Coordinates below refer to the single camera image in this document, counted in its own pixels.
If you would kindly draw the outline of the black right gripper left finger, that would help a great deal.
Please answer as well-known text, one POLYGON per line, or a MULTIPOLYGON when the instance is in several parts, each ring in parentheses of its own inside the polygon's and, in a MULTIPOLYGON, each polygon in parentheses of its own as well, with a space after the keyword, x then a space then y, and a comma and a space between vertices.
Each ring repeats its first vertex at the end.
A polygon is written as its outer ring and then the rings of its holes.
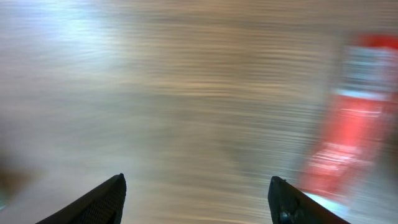
POLYGON ((126 190, 124 174, 114 175, 37 224, 120 224, 126 190))

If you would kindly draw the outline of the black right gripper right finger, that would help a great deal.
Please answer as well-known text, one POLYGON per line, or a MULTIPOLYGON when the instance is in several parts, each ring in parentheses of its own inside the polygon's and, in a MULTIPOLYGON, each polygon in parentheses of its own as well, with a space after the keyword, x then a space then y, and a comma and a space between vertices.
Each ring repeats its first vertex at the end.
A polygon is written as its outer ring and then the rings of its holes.
POLYGON ((268 203, 273 224, 349 224, 278 176, 272 176, 268 203))

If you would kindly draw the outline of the red stick sachet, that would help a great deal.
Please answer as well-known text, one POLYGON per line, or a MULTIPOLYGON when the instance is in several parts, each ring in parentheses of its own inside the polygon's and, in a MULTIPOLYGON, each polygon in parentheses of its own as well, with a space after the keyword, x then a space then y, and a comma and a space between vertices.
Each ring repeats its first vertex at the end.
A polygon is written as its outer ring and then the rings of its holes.
POLYGON ((336 83, 320 138, 298 188, 344 217, 355 183, 372 166, 389 134, 397 100, 397 36, 359 34, 340 53, 336 83))

